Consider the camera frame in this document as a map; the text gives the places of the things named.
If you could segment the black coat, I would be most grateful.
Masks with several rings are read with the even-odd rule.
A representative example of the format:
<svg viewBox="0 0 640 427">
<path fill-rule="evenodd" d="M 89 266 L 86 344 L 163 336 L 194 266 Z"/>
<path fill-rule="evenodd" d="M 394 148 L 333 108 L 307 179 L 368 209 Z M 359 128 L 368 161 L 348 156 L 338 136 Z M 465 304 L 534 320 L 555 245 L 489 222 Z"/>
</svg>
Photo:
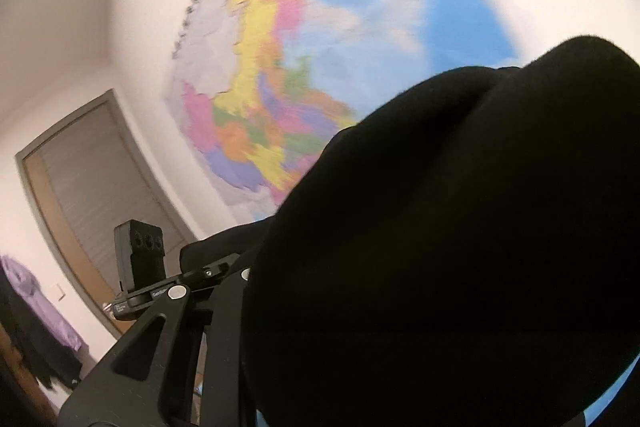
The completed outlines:
<svg viewBox="0 0 640 427">
<path fill-rule="evenodd" d="M 639 352 L 639 67 L 596 37 L 463 67 L 340 132 L 250 256 L 271 426 L 559 426 Z"/>
</svg>

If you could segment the grey door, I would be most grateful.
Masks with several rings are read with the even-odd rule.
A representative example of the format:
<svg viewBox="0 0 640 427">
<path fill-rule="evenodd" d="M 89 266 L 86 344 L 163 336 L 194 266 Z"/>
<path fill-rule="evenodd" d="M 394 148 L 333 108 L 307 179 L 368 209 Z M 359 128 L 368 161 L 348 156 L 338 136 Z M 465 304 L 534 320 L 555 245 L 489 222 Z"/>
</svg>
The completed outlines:
<svg viewBox="0 0 640 427">
<path fill-rule="evenodd" d="M 119 291 L 114 230 L 130 219 L 164 232 L 165 269 L 195 236 L 171 204 L 108 90 L 43 131 L 16 155 L 29 205 L 56 262 L 114 336 L 126 322 L 103 307 Z"/>
</svg>

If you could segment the purple hanging garment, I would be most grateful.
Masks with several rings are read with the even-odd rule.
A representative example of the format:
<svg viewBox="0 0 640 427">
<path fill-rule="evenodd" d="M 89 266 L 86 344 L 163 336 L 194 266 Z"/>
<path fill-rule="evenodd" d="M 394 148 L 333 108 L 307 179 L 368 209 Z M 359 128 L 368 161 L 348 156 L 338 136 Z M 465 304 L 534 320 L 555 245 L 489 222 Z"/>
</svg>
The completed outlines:
<svg viewBox="0 0 640 427">
<path fill-rule="evenodd" d="M 44 387 L 57 381 L 74 390 L 80 384 L 84 338 L 43 295 L 35 275 L 7 255 L 1 256 L 1 325 Z"/>
</svg>

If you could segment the blue floral bed sheet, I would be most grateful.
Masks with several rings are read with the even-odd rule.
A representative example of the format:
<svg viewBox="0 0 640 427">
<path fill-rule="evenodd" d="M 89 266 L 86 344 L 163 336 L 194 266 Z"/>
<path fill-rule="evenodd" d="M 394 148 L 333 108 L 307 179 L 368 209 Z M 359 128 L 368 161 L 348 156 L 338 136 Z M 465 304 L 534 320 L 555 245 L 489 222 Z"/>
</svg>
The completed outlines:
<svg viewBox="0 0 640 427">
<path fill-rule="evenodd" d="M 611 404 L 620 388 L 626 384 L 629 375 L 638 363 L 639 357 L 635 357 L 629 366 L 617 377 L 616 381 L 600 395 L 600 397 L 584 410 L 585 425 L 591 426 L 603 411 Z"/>
</svg>

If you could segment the colourful wall map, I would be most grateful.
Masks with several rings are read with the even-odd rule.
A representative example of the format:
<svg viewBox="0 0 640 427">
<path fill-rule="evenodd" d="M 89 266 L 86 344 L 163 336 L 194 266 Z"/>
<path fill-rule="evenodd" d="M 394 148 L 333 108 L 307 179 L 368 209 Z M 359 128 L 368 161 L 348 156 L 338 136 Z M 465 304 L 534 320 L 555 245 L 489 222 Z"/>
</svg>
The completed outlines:
<svg viewBox="0 0 640 427">
<path fill-rule="evenodd" d="M 248 222 L 396 94 L 517 56 L 492 0 L 192 0 L 167 103 L 231 216 Z"/>
</svg>

